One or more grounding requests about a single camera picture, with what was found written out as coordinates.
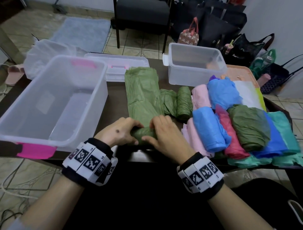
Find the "clear plastic storage box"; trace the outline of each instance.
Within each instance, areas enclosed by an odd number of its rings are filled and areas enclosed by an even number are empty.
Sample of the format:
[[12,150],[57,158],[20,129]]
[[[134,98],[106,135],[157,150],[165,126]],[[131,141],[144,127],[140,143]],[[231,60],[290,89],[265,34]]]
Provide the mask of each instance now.
[[87,53],[85,58],[101,60],[107,63],[106,81],[124,82],[124,75],[130,67],[149,67],[145,57],[112,55],[103,53]]
[[102,61],[54,57],[0,118],[0,140],[73,151],[96,130],[106,69]]
[[207,84],[227,71],[218,49],[170,43],[168,51],[168,81],[172,85],[198,86]]

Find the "black chair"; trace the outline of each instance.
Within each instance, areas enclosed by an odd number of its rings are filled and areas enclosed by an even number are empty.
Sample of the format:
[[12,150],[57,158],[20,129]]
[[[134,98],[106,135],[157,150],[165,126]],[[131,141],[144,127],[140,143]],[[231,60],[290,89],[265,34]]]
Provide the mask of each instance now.
[[120,48],[119,29],[135,29],[152,34],[165,34],[163,53],[169,31],[170,8],[173,0],[114,0],[115,18],[112,27],[116,29],[117,48]]

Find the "blue bath mat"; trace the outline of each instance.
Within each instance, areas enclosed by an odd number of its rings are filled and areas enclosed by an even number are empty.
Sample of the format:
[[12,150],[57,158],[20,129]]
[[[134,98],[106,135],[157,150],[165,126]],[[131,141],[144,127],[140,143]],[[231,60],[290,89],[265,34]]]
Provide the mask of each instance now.
[[105,19],[68,17],[50,40],[102,53],[110,26],[111,22]]

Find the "wristband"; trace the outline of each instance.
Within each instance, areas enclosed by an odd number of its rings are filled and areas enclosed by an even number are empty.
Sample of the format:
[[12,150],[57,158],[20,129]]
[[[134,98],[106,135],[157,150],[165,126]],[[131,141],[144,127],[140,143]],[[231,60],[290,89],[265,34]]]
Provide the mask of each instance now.
[[62,174],[83,187],[102,186],[108,182],[117,163],[107,144],[90,138],[63,161]]
[[182,164],[177,171],[189,192],[202,193],[207,200],[216,195],[224,184],[223,173],[199,152]]

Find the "pink slipper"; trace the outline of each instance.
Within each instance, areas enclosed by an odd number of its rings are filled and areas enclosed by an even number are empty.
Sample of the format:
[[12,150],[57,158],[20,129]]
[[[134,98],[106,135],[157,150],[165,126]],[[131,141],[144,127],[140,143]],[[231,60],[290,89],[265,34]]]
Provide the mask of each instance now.
[[7,72],[8,72],[8,76],[5,81],[5,84],[7,86],[14,86],[25,73],[23,64],[10,66],[7,69]]

